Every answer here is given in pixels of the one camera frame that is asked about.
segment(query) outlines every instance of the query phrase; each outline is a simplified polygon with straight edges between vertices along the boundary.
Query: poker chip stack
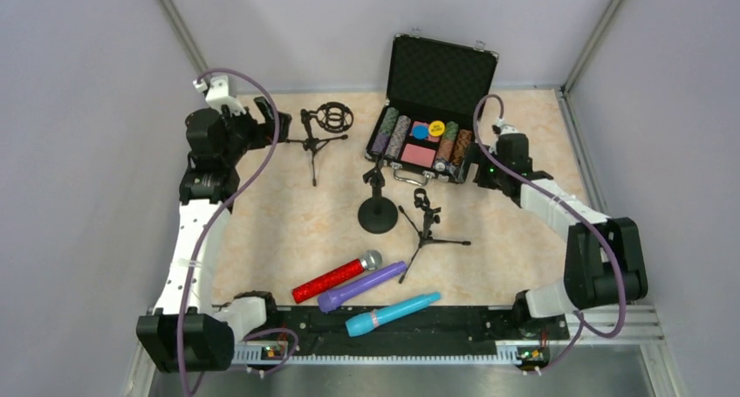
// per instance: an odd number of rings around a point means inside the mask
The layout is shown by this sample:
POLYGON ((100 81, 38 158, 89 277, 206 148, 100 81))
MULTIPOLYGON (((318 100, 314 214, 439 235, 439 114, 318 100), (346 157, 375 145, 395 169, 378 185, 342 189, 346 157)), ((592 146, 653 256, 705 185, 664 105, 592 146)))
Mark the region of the poker chip stack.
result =
POLYGON ((458 129, 459 126, 456 122, 448 122, 444 128, 440 146, 437 149, 437 155, 435 157, 435 170, 438 172, 443 172, 449 167, 449 157, 452 155, 452 149, 455 146, 458 129))
POLYGON ((403 141, 406 139, 406 135, 408 134, 408 127, 410 126, 411 118, 406 115, 398 117, 398 122, 395 124, 395 129, 391 134, 391 139, 388 142, 388 148, 386 149, 387 157, 392 159, 398 158, 398 154, 401 153, 401 147, 403 147, 403 141))
POLYGON ((378 129, 378 133, 375 135, 373 147, 370 149, 371 153, 381 154, 386 149, 397 120, 398 109, 389 107, 386 110, 386 116, 383 117, 383 121, 380 123, 380 129, 378 129))
POLYGON ((451 175, 457 177, 457 172, 460 169, 460 165, 463 164, 465 158, 465 150, 468 149, 470 142, 473 140, 473 133, 467 129, 461 129, 457 134, 457 140, 455 141, 455 147, 452 149, 452 160, 449 162, 449 172, 451 175))

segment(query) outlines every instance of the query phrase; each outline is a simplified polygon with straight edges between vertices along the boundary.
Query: case lid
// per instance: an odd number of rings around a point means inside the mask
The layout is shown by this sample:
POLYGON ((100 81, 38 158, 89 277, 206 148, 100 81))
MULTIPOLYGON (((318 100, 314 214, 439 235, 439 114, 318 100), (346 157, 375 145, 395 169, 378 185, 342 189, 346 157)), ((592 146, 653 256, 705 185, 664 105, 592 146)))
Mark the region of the case lid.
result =
POLYGON ((410 35, 396 35, 386 95, 472 119, 488 94, 498 54, 410 35))

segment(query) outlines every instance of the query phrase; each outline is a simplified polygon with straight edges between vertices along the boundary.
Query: red microphone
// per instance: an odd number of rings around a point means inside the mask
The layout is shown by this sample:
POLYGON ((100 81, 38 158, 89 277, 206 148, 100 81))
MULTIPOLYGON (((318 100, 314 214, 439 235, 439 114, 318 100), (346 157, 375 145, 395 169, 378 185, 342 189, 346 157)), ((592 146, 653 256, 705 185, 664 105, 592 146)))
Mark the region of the red microphone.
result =
POLYGON ((339 268, 327 272, 294 289, 293 299, 296 300, 296 304, 300 304, 308 298, 316 297, 321 292, 328 291, 358 276, 365 270, 376 270, 382 265, 383 257, 380 255, 380 252, 377 250, 368 250, 361 257, 352 260, 352 262, 343 264, 339 268))

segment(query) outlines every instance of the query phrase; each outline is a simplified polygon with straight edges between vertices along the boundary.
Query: silver microphone head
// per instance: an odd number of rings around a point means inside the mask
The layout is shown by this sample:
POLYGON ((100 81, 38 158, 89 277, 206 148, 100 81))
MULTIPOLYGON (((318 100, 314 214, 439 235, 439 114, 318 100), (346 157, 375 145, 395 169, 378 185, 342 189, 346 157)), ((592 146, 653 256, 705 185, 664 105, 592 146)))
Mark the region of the silver microphone head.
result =
POLYGON ((383 265, 383 256, 377 250, 368 250, 358 259, 365 270, 376 270, 383 265))

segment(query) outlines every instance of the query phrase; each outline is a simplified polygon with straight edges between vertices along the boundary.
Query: yellow button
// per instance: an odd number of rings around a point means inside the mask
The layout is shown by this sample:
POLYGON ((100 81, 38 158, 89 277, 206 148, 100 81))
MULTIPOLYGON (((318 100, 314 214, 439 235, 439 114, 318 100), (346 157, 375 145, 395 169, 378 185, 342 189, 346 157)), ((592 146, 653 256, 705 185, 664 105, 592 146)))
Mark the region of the yellow button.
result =
POLYGON ((436 120, 429 124, 429 135, 433 137, 441 137, 444 133, 444 123, 440 120, 436 120))

